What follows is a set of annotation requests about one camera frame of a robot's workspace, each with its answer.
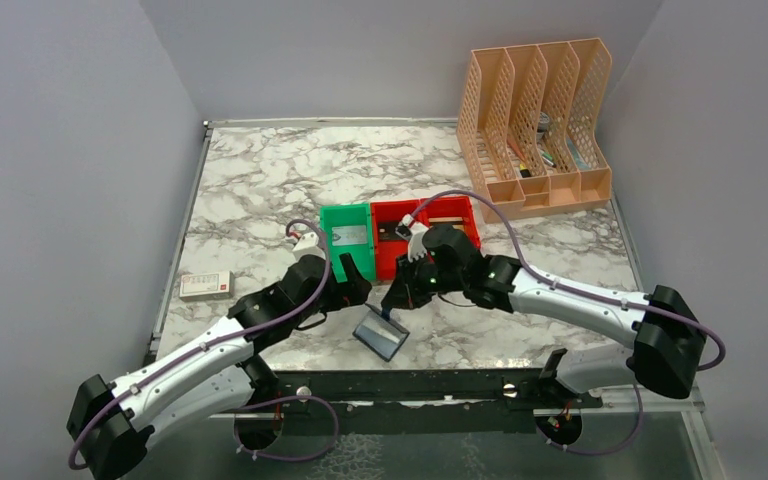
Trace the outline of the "navy blue card holder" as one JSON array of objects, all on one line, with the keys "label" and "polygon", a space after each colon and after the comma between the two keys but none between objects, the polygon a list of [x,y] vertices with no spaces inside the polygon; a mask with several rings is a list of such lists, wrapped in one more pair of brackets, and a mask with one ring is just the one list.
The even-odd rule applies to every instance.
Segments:
[{"label": "navy blue card holder", "polygon": [[353,330],[353,336],[385,362],[390,362],[410,332],[390,310],[365,304],[367,311]]}]

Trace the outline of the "green plastic bin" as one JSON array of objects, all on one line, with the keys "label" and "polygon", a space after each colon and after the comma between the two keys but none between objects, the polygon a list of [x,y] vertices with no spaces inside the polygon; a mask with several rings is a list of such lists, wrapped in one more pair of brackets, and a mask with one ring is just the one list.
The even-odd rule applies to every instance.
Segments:
[{"label": "green plastic bin", "polygon": [[321,229],[328,236],[332,267],[338,282],[346,280],[340,255],[348,253],[361,275],[376,280],[371,209],[368,203],[322,206]]}]

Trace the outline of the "peach desk file organizer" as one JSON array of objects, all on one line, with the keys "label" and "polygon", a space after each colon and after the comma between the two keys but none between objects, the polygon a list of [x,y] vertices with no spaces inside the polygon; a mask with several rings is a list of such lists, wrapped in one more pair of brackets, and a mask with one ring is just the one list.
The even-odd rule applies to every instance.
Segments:
[{"label": "peach desk file organizer", "polygon": [[611,69],[598,37],[471,51],[456,136],[486,222],[610,202],[595,131]]}]

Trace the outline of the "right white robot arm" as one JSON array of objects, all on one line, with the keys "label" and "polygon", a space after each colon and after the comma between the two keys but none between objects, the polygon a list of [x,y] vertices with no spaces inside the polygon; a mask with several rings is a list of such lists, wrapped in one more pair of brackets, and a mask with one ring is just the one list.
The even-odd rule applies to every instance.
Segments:
[{"label": "right white robot arm", "polygon": [[435,226],[409,244],[421,253],[397,258],[385,310],[418,309],[437,294],[460,292],[484,309],[540,315],[615,341],[554,352],[536,383],[545,404],[560,407],[589,390],[632,383],[667,398],[689,397],[708,336],[677,290],[623,292],[568,281],[513,257],[485,255],[450,226]]}]

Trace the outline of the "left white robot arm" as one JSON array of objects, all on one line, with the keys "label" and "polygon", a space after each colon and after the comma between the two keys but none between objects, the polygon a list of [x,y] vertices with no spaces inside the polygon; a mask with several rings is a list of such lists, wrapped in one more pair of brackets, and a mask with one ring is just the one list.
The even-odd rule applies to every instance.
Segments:
[{"label": "left white robot arm", "polygon": [[352,257],[339,257],[339,281],[327,258],[302,255],[283,278],[239,298],[227,315],[175,352],[132,373],[80,384],[67,419],[72,470],[118,479],[146,456],[172,420],[171,406],[227,368],[259,362],[262,350],[285,339],[308,317],[366,302],[372,284]]}]

